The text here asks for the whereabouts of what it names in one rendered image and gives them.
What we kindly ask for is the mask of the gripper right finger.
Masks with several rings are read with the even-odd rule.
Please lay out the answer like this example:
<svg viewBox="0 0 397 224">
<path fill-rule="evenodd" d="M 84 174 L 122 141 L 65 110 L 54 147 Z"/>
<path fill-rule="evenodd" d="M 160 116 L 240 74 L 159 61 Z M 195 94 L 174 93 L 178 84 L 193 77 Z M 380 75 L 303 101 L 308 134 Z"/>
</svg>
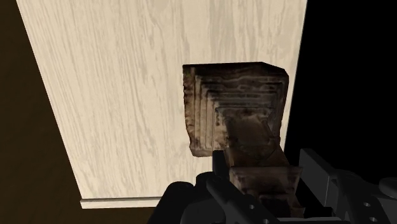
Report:
<svg viewBox="0 0 397 224">
<path fill-rule="evenodd" d="M 300 150 L 301 179 L 324 207 L 350 224 L 397 224 L 397 178 L 377 185 L 333 168 L 312 149 Z"/>
</svg>

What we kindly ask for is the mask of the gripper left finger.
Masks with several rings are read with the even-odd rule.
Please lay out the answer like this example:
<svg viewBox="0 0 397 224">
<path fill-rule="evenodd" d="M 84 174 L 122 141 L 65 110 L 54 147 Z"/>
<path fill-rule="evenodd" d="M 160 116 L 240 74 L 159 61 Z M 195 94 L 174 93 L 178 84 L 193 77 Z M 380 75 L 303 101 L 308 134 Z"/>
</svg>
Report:
<svg viewBox="0 0 397 224">
<path fill-rule="evenodd" d="M 197 175 L 196 184 L 171 183 L 147 224 L 280 224 L 252 195 L 229 180 L 222 150 L 212 153 L 212 171 Z"/>
</svg>

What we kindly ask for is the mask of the brown carved stepped pedestal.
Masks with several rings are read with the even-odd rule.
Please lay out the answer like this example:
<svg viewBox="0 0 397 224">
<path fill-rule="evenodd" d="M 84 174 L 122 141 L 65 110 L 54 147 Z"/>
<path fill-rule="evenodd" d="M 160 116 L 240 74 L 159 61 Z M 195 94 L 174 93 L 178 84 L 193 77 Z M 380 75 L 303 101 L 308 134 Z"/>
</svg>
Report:
<svg viewBox="0 0 397 224">
<path fill-rule="evenodd" d="M 183 66 L 185 125 L 194 157 L 225 160 L 223 175 L 278 218 L 301 218 L 302 168 L 281 148 L 287 72 L 264 62 Z"/>
</svg>

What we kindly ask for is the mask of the pale wooden table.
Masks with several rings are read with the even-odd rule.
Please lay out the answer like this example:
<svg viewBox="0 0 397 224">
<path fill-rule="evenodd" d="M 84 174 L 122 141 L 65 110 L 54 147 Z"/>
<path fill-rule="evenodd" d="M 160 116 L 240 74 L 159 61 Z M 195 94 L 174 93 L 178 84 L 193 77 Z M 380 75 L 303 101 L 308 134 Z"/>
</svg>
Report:
<svg viewBox="0 0 397 224">
<path fill-rule="evenodd" d="M 266 62 L 295 79 L 308 0 L 17 0 L 87 208 L 154 207 L 195 182 L 183 66 Z"/>
</svg>

